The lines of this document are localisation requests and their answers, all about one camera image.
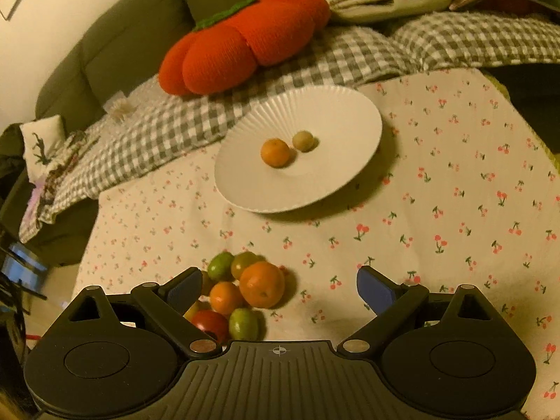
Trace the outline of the small orange mandarin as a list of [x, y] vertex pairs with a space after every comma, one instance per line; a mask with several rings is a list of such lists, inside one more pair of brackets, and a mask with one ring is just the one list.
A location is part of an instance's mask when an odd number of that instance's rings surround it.
[[282, 139], [267, 139], [260, 149], [260, 157], [268, 166], [279, 169], [291, 160], [291, 147]]

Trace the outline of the red tomato shaped cushion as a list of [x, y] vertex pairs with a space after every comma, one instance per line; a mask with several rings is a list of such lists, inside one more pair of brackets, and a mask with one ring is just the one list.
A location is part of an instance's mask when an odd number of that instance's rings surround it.
[[166, 53], [168, 94], [212, 95], [245, 83], [259, 67], [299, 53], [330, 18], [327, 0], [244, 0], [206, 19]]

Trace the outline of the grey checkered blanket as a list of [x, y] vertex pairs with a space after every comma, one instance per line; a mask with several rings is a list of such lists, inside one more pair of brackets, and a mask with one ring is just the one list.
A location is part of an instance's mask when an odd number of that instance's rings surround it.
[[447, 68], [557, 64], [559, 28], [533, 17], [491, 12], [434, 12], [392, 24], [332, 27], [298, 55], [212, 97], [166, 94], [154, 73], [124, 80], [104, 72], [117, 90], [132, 89], [129, 122], [112, 124], [81, 70], [77, 51], [56, 68], [37, 101], [37, 118], [64, 119], [68, 141], [55, 146], [64, 171], [28, 205], [23, 242], [48, 239], [48, 226], [85, 199], [146, 175], [178, 156], [212, 144], [262, 100], [306, 85], [357, 85]]

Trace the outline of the dark green sofa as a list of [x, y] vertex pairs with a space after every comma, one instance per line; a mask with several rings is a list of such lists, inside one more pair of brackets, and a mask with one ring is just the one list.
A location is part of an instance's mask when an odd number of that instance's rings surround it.
[[[217, 98], [182, 100], [176, 119], [142, 118], [125, 135], [101, 147], [91, 175], [93, 187], [64, 198], [64, 210], [27, 243], [48, 266], [76, 265], [83, 258], [98, 214], [101, 191], [127, 181], [128, 165], [152, 158], [164, 164], [191, 147], [178, 141], [188, 127], [197, 130], [193, 146], [218, 139], [251, 100], [302, 84], [355, 86], [404, 76], [429, 64], [416, 44], [434, 38], [437, 27], [460, 21], [458, 14], [435, 13], [400, 27], [392, 40], [369, 28], [332, 27], [285, 64], [259, 72], [241, 89]], [[50, 75], [35, 107], [36, 119], [60, 115], [64, 131], [93, 127], [110, 94], [130, 92], [156, 72], [164, 50], [193, 25], [183, 0], [120, 0], [103, 14]]]

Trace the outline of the yellow-green small fruit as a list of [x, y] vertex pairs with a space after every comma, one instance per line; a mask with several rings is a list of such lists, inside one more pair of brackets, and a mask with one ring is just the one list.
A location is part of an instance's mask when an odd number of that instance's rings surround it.
[[201, 296], [209, 297], [212, 288], [215, 285], [215, 282], [210, 278], [207, 271], [202, 270], [202, 286], [201, 286]]

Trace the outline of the red tomato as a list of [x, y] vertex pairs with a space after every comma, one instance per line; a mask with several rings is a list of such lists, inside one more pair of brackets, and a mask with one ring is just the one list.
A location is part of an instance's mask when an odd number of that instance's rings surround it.
[[229, 321], [212, 310], [200, 310], [193, 315], [191, 324], [214, 338], [220, 345], [229, 339]]

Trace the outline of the cherry print tablecloth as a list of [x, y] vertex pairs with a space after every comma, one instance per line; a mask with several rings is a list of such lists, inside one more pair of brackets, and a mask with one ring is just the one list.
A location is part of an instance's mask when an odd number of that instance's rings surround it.
[[230, 206], [211, 145], [100, 196], [77, 288], [125, 293], [250, 250], [288, 269], [270, 340], [339, 342], [372, 312], [360, 266], [451, 292], [476, 285], [531, 350], [532, 419], [559, 415], [559, 171], [512, 105], [478, 72], [364, 87], [384, 119], [370, 164], [337, 194], [286, 215]]

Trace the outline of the white fluted plate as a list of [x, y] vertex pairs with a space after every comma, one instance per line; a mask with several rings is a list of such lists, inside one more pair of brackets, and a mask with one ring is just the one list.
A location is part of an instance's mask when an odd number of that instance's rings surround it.
[[378, 107], [337, 85], [290, 90], [260, 103], [229, 130], [216, 157], [216, 187], [242, 210], [297, 210], [336, 193], [373, 158]]

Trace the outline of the clear cotton swab box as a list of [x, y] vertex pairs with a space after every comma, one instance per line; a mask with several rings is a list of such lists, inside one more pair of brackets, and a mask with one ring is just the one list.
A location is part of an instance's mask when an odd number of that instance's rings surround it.
[[104, 103], [104, 111], [117, 123], [123, 123], [125, 118], [132, 114], [136, 107], [128, 100], [123, 91], [117, 92]]

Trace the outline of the patterned floral cloth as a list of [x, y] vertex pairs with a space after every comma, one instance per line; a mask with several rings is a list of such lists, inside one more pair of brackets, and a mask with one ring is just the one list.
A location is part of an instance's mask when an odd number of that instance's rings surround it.
[[97, 135], [88, 135], [84, 131], [71, 133], [64, 142], [55, 145], [55, 151], [50, 162], [45, 168], [28, 201], [28, 220], [34, 221], [34, 226], [39, 227], [41, 213], [50, 207], [55, 200], [58, 189], [66, 178], [99, 140]]

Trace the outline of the olive green tomato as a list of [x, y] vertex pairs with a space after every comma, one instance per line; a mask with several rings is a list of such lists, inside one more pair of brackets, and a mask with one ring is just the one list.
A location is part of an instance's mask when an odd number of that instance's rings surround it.
[[247, 267], [263, 260], [263, 256], [255, 254], [251, 251], [244, 251], [236, 254], [236, 256], [233, 257], [230, 266], [232, 278], [234, 278], [235, 280], [239, 280], [242, 272]]

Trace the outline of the green small fruit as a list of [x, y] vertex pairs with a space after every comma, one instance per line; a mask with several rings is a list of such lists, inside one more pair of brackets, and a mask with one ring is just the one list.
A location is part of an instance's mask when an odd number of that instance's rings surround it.
[[230, 281], [232, 279], [231, 265], [234, 257], [229, 251], [223, 251], [214, 256], [207, 267], [209, 278], [213, 282]]

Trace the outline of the white embroidered pillow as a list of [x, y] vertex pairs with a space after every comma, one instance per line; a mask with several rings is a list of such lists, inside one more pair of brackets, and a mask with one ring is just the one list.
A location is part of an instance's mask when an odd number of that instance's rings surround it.
[[36, 184], [46, 172], [56, 149], [65, 141], [63, 119], [60, 115], [38, 119], [22, 124], [20, 131], [28, 180]]

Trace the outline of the yellow-green round fruit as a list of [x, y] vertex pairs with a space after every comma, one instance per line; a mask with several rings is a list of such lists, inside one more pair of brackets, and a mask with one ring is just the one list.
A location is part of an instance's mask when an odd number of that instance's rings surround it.
[[292, 145], [297, 151], [307, 153], [315, 147], [316, 139], [311, 132], [302, 130], [292, 137]]

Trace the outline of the large orange mandarin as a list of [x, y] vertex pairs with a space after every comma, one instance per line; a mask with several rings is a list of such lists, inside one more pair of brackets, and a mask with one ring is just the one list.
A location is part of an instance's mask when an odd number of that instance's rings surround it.
[[270, 262], [259, 261], [245, 268], [239, 278], [239, 290], [252, 307], [272, 309], [281, 301], [286, 288], [283, 271]]

